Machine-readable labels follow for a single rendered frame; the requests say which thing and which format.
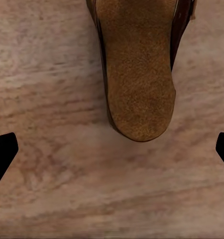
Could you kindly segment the sandal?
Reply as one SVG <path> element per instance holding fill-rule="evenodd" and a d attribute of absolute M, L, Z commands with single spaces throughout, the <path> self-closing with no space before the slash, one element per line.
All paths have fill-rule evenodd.
<path fill-rule="evenodd" d="M 198 0 L 86 0 L 102 61 L 111 127 L 136 142 L 169 126 L 176 90 L 172 68 Z"/>

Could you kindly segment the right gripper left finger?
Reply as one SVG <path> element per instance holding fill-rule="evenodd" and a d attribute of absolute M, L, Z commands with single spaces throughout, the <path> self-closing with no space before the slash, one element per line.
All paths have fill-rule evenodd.
<path fill-rule="evenodd" d="M 0 180 L 18 153 L 18 143 L 15 133 L 0 136 Z"/>

